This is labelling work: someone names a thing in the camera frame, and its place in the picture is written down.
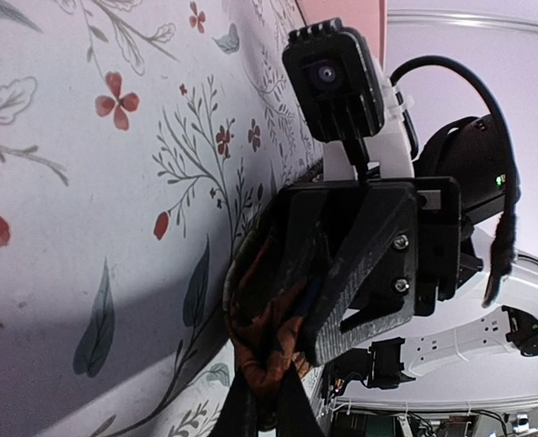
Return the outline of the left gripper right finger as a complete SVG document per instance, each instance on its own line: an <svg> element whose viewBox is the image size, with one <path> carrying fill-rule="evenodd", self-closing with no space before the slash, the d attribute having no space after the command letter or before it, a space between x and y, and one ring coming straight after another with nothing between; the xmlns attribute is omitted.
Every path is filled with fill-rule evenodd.
<svg viewBox="0 0 538 437"><path fill-rule="evenodd" d="M280 437L324 437L311 409L297 368L291 364L285 372L277 397L276 435Z"/></svg>

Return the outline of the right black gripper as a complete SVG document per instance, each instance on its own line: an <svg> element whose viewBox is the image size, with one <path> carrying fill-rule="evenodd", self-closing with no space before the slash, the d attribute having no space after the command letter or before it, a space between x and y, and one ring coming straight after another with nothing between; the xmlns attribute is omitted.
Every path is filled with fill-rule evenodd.
<svg viewBox="0 0 538 437"><path fill-rule="evenodd" d="M450 177L381 180L277 196L274 296L315 300L302 349L324 365L456 290L461 195Z"/></svg>

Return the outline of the brown green patterned tie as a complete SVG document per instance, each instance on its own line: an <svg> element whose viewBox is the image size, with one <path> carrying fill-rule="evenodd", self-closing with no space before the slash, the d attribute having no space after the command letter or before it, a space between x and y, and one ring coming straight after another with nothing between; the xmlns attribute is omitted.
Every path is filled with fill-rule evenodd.
<svg viewBox="0 0 538 437"><path fill-rule="evenodd" d="M276 432L277 397L289 366L295 365L301 383L315 367L302 349L301 332L316 299L274 296L280 258L274 222L261 218L244 238L228 269L222 297L236 373L242 365L259 366L259 384L254 388L259 434Z"/></svg>

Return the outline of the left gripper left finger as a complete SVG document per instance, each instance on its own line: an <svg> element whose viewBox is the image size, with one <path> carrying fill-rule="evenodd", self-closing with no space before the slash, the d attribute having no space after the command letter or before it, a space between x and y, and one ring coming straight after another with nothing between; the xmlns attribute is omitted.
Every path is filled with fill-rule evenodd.
<svg viewBox="0 0 538 437"><path fill-rule="evenodd" d="M239 367L224 401L213 435L255 437L258 432L258 403L254 388L259 384L257 364Z"/></svg>

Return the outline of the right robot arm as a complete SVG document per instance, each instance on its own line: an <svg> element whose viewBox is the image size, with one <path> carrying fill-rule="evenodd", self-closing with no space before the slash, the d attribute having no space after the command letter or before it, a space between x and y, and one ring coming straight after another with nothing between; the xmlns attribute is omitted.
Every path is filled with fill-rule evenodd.
<svg viewBox="0 0 538 437"><path fill-rule="evenodd" d="M467 80L490 109L501 136L505 170L493 180L503 204L491 246L491 266L465 248L462 195L455 178L438 172L445 160L431 146L415 178L377 178L288 188L279 195L286 226L284 259L307 284L296 312L302 316L296 350L313 365L358 355L372 388L394 389L458 361L519 351L538 356L538 307L519 297L523 285L538 291L534 259L514 252L518 176L501 109L467 67L444 56L420 56L391 75L397 83L424 66L441 66ZM509 299L480 320L430 337L380 340L384 332L428 316L457 289L484 288L492 305L501 287Z"/></svg>

